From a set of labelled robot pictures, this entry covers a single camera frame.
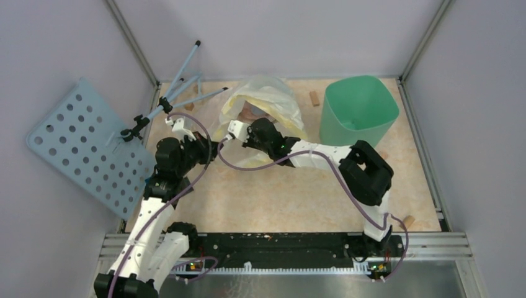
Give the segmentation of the green plastic trash bin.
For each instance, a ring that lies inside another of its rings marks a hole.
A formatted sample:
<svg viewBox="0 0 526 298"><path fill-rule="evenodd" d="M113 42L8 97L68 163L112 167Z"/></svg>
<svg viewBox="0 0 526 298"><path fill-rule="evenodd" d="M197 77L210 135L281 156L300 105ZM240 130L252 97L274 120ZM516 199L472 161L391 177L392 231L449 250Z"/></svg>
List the green plastic trash bin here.
<svg viewBox="0 0 526 298"><path fill-rule="evenodd" d="M329 84L319 125L323 145L379 144L399 116L388 88L374 76L354 76Z"/></svg>

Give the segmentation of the translucent white yellow trash bag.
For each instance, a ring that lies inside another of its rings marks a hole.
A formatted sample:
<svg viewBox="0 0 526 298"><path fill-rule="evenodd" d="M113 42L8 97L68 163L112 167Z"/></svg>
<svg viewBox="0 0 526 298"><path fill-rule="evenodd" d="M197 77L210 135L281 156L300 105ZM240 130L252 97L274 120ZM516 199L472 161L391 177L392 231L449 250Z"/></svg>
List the translucent white yellow trash bag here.
<svg viewBox="0 0 526 298"><path fill-rule="evenodd" d="M240 81L235 87L206 100L194 116L205 126L212 140L219 142L226 135L231 120L253 123L239 117L245 102L268 113L269 120L282 135L308 138L293 90L273 76L257 75Z"/></svg>

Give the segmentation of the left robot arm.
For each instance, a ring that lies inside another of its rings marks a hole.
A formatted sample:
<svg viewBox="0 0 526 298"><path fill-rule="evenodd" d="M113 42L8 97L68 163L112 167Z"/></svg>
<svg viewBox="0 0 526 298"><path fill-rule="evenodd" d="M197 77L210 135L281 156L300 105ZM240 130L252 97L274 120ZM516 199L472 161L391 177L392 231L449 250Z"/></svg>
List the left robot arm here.
<svg viewBox="0 0 526 298"><path fill-rule="evenodd" d="M196 228L189 223L164 226L178 200L193 190L187 174L196 165L208 167L218 142L199 132L182 139L167 137L156 145L154 172L147 179L140 212L115 263L94 281L96 297L158 297L176 261L196 254Z"/></svg>

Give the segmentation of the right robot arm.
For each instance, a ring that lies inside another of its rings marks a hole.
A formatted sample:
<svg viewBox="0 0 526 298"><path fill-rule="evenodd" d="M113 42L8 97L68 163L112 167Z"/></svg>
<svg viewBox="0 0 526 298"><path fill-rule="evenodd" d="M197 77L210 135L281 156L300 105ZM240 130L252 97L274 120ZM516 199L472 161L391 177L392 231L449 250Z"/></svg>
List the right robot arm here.
<svg viewBox="0 0 526 298"><path fill-rule="evenodd" d="M368 142L329 146L285 137L266 118L252 124L233 120L228 133L243 147L265 153L276 165L332 171L365 219L363 243L354 255L364 260L388 249L393 230L388 206L394 171Z"/></svg>

